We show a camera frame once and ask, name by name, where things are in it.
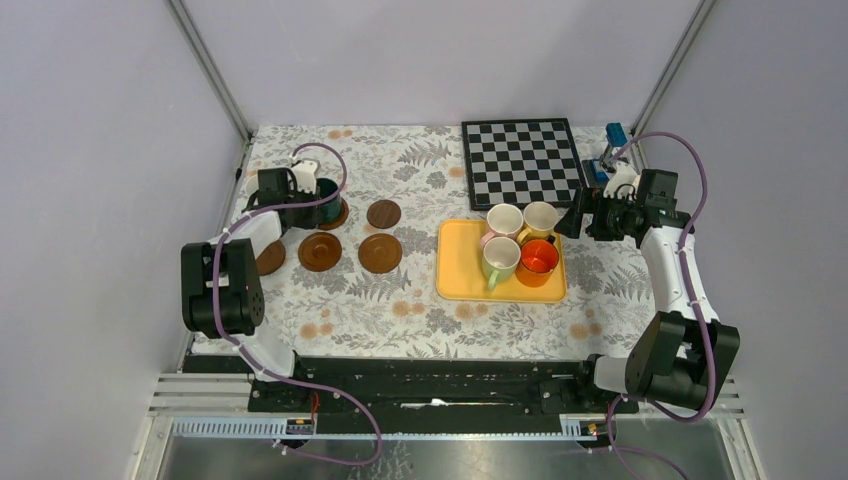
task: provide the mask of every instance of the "floral tablecloth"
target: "floral tablecloth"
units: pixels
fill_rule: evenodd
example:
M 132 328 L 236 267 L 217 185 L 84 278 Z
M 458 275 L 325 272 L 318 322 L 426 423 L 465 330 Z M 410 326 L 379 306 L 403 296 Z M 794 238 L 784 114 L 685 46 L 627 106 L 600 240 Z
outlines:
M 603 128 L 573 128 L 581 158 L 602 150 Z M 590 353 L 626 355 L 653 316 L 647 268 L 633 240 L 594 242 L 563 238 L 568 295 L 559 304 L 445 300 L 436 292 L 439 225 L 449 218 L 483 218 L 467 196 L 459 127 L 265 126 L 247 176 L 287 166 L 304 142 L 333 146 L 348 164 L 342 196 L 350 216 L 333 230 L 343 248 L 331 270 L 301 267 L 297 248 L 311 231 L 283 237 L 287 259 L 262 277 L 265 321 L 301 355 L 492 359 L 583 359 Z M 319 176 L 338 181 L 337 160 L 322 149 L 300 158 L 321 162 Z M 400 205 L 400 222 L 377 230 L 365 218 L 377 200 Z M 244 207 L 242 190 L 235 212 Z M 382 231 L 403 246 L 392 272 L 376 275 L 359 264 L 360 242 Z M 196 354 L 232 353 L 229 344 L 198 334 Z

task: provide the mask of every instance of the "checkered pattern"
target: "checkered pattern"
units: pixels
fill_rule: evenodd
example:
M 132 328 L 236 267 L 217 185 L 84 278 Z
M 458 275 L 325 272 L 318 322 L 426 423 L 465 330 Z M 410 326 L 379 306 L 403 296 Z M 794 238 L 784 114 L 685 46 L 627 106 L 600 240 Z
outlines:
M 466 122 L 462 133 L 473 210 L 535 201 L 567 207 L 586 185 L 565 119 Z

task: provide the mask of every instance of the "yellow mug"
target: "yellow mug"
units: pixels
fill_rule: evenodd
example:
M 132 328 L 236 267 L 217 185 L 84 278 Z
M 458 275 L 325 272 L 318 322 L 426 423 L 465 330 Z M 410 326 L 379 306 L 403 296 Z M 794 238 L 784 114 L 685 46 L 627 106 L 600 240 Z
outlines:
M 553 205 L 546 202 L 533 202 L 524 207 L 524 229 L 515 237 L 519 245 L 534 238 L 546 239 L 554 233 L 559 214 Z

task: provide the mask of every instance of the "dark green cup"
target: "dark green cup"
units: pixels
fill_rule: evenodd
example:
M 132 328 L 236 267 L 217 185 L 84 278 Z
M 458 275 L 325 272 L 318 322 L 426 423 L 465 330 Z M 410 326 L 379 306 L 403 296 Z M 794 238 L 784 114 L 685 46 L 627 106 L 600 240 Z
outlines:
M 336 190 L 339 189 L 339 186 L 336 182 L 330 180 L 329 178 L 319 178 L 318 179 L 318 196 L 320 198 L 327 198 Z M 325 223 L 333 223 L 339 219 L 339 216 L 342 214 L 342 197 L 341 195 L 336 198 L 330 200 L 327 203 L 321 204 L 319 207 L 319 217 L 321 220 L 321 224 Z

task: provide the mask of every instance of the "blue block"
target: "blue block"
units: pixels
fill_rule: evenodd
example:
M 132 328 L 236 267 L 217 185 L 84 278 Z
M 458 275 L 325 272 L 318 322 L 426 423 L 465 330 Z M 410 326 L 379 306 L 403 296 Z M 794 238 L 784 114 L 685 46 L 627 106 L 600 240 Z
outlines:
M 615 148 L 623 147 L 627 143 L 627 135 L 624 134 L 620 123 L 607 124 L 607 140 Z

